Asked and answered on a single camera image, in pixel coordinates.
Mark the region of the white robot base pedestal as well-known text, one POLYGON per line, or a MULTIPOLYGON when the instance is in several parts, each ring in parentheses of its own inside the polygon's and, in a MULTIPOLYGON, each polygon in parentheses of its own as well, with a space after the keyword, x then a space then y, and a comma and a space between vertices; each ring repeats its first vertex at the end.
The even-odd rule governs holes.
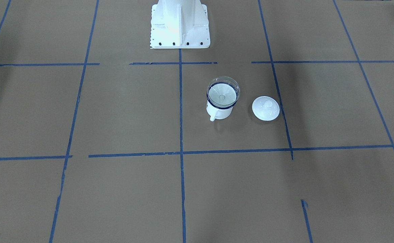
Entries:
POLYGON ((210 45, 208 9, 200 0, 159 0, 152 5, 150 48, 192 49, 210 45))

